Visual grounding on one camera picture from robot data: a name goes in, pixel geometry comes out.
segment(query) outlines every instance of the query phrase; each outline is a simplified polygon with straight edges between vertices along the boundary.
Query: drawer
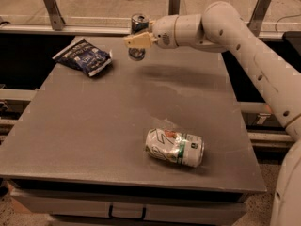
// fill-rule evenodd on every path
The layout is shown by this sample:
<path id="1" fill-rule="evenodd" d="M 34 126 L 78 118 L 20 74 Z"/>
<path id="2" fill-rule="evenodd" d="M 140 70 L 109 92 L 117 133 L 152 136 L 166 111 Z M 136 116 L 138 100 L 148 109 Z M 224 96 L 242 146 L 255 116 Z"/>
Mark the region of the drawer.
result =
<path id="1" fill-rule="evenodd" d="M 137 221 L 231 225 L 245 212 L 242 203 L 152 200 L 121 195 L 13 190 L 11 196 L 34 213 Z"/>

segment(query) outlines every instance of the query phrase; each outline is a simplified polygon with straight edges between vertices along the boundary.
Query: snack bag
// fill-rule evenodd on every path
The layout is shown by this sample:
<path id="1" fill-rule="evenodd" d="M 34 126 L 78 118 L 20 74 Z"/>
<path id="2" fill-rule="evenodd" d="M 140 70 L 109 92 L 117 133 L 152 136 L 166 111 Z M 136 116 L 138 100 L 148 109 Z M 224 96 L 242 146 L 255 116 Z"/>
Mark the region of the snack bag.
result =
<path id="1" fill-rule="evenodd" d="M 203 157 L 204 142 L 201 137 L 194 135 L 151 129 L 145 150 L 155 158 L 196 168 Z"/>
<path id="2" fill-rule="evenodd" d="M 53 59 L 57 63 L 83 71 L 89 77 L 98 74 L 112 62 L 108 53 L 98 49 L 85 39 L 72 43 L 56 54 Z"/>

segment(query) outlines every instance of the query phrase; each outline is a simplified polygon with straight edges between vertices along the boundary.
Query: floor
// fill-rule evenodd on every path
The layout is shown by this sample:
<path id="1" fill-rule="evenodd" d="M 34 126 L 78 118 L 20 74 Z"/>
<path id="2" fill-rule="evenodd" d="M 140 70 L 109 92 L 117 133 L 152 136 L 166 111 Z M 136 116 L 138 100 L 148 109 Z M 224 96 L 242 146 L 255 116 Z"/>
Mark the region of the floor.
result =
<path id="1" fill-rule="evenodd" d="M 168 0 L 56 0 L 69 25 L 129 26 L 135 13 L 151 19 L 167 15 Z M 180 14 L 201 13 L 218 0 L 181 0 Z M 223 0 L 232 3 L 248 21 L 257 0 Z M 272 0 L 262 31 L 301 30 L 301 0 Z M 0 0 L 0 17 L 12 24 L 49 24 L 42 0 Z M 260 161 L 267 193 L 251 195 L 246 201 L 247 213 L 235 226 L 269 225 L 272 202 L 280 165 L 277 161 Z M 0 198 L 0 226 L 49 225 L 46 215 L 25 212 L 14 207 L 9 194 Z"/>

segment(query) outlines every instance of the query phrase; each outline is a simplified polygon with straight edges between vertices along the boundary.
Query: drawer handle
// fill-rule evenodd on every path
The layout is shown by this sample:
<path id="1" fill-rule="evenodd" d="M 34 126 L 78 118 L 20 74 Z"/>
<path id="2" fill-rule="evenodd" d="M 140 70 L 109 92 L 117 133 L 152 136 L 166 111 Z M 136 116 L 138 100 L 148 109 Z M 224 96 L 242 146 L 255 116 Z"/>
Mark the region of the drawer handle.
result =
<path id="1" fill-rule="evenodd" d="M 131 220 L 143 220 L 145 215 L 147 213 L 147 209 L 145 207 L 142 208 L 142 215 L 140 218 L 123 218 L 123 217 L 116 217 L 116 216 L 113 216 L 113 205 L 110 205 L 110 208 L 109 208 L 109 217 L 110 218 L 118 218 L 118 219 L 131 219 Z"/>

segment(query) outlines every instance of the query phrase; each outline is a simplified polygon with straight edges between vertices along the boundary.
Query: metal frame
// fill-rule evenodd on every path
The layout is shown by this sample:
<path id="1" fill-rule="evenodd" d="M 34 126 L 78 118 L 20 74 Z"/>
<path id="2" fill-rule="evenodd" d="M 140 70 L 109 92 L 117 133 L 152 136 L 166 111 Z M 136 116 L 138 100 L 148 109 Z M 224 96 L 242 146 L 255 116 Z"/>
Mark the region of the metal frame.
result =
<path id="1" fill-rule="evenodd" d="M 14 126 L 17 120 L 0 119 L 0 125 L 3 126 Z"/>
<path id="2" fill-rule="evenodd" d="M 291 136 L 287 134 L 273 134 L 273 133 L 255 133 L 255 132 L 248 132 L 248 136 L 251 140 L 254 141 L 274 141 L 274 142 L 286 142 L 292 143 L 293 139 Z"/>
<path id="3" fill-rule="evenodd" d="M 35 90 L 0 89 L 0 100 L 30 102 L 36 94 Z"/>
<path id="4" fill-rule="evenodd" d="M 131 27 L 95 27 L 95 26 L 65 26 L 62 30 L 53 30 L 49 25 L 4 24 L 0 33 L 11 34 L 49 34 L 75 36 L 125 36 L 131 34 Z"/>
<path id="5" fill-rule="evenodd" d="M 257 37 L 260 35 L 262 22 L 271 1 L 272 0 L 257 0 L 256 7 L 253 11 L 250 22 L 247 25 Z"/>
<path id="6" fill-rule="evenodd" d="M 62 30 L 66 23 L 60 14 L 56 0 L 44 0 L 44 4 L 47 8 L 53 30 Z"/>
<path id="7" fill-rule="evenodd" d="M 180 13 L 181 0 L 169 0 L 168 15 L 176 15 Z"/>

